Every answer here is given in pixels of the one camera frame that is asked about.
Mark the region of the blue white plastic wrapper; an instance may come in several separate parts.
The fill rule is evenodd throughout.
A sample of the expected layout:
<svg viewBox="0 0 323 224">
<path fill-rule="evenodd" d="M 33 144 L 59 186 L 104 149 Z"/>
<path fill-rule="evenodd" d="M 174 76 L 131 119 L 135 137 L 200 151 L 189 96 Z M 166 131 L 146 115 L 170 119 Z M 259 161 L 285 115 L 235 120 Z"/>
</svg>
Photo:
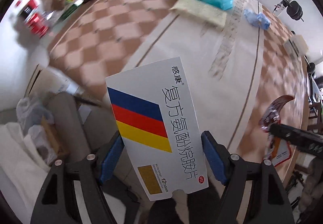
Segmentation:
<svg viewBox="0 0 323 224">
<path fill-rule="evenodd" d="M 263 30 L 268 30 L 271 25 L 271 21 L 266 17 L 264 13 L 255 13 L 250 9 L 244 10 L 244 16 L 249 24 L 254 27 L 261 28 Z"/>
</svg>

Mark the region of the red white snack wrapper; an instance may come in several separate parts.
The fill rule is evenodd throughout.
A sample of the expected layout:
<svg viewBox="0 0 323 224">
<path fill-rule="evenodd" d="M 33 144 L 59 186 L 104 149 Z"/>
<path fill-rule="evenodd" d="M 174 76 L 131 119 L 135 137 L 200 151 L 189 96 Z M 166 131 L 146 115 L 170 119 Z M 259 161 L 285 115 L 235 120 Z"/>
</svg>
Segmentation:
<svg viewBox="0 0 323 224">
<path fill-rule="evenodd" d="M 280 111 L 286 103 L 292 100 L 294 97 L 290 95 L 283 95 L 275 99 L 267 107 L 258 123 L 260 128 L 268 133 L 264 159 L 270 160 L 275 167 L 291 158 L 290 144 L 285 140 L 286 134 L 281 131 Z"/>
</svg>

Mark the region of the pale yellow paper packet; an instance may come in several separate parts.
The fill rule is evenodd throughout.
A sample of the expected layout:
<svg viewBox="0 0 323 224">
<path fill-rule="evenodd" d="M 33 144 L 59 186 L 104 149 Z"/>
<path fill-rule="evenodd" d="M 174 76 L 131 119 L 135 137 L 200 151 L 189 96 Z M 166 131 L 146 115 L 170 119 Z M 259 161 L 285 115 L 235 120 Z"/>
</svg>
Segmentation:
<svg viewBox="0 0 323 224">
<path fill-rule="evenodd" d="M 170 9 L 179 14 L 195 17 L 214 26 L 225 27 L 227 13 L 200 0 L 178 0 Z"/>
</svg>

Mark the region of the brown checkered tablecloth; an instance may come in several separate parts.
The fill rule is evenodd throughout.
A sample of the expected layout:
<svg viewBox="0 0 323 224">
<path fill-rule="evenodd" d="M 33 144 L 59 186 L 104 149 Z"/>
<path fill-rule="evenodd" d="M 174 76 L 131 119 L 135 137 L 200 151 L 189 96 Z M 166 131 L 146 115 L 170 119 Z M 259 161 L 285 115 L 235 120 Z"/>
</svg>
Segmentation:
<svg viewBox="0 0 323 224">
<path fill-rule="evenodd" d="M 49 47 L 49 63 L 91 96 L 108 104 L 105 77 L 180 57 L 201 131 L 229 151 L 260 161 L 267 136 L 258 122 L 270 103 L 294 96 L 281 121 L 305 125 L 307 100 L 302 60 L 283 43 L 292 33 L 257 0 L 235 0 L 225 28 L 179 15 L 176 0 L 96 0 L 82 6 Z M 244 10 L 264 13 L 268 30 L 248 23 Z"/>
</svg>

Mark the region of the white striped medicine box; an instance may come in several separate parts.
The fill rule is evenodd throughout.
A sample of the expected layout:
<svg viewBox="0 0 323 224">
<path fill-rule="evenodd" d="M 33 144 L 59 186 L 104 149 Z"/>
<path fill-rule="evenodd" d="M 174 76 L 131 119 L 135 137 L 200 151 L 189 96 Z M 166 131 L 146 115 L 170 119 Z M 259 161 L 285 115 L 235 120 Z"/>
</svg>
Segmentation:
<svg viewBox="0 0 323 224">
<path fill-rule="evenodd" d="M 150 201 L 208 186 L 200 130 L 182 61 L 161 60 L 106 78 L 113 115 Z"/>
</svg>

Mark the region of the red soda can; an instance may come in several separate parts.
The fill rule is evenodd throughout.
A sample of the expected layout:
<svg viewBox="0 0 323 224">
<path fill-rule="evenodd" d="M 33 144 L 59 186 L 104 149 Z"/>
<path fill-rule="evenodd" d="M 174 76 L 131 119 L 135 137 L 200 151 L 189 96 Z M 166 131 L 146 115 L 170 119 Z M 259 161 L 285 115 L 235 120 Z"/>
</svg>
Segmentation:
<svg viewBox="0 0 323 224">
<path fill-rule="evenodd" d="M 39 38 L 45 36 L 49 30 L 46 19 L 39 13 L 32 13 L 31 16 L 25 20 L 25 25 L 32 34 Z"/>
</svg>

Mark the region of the white milk carton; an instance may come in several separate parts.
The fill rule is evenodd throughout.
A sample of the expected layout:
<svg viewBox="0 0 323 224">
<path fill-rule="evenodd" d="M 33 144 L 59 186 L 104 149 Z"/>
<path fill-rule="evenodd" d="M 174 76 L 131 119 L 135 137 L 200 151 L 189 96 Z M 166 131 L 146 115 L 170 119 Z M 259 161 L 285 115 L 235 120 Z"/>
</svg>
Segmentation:
<svg viewBox="0 0 323 224">
<path fill-rule="evenodd" d="M 286 53 L 291 57 L 291 59 L 299 58 L 299 56 L 304 56 L 308 53 L 309 47 L 305 42 L 302 35 L 296 34 L 291 36 L 288 40 L 283 43 L 283 47 Z"/>
</svg>

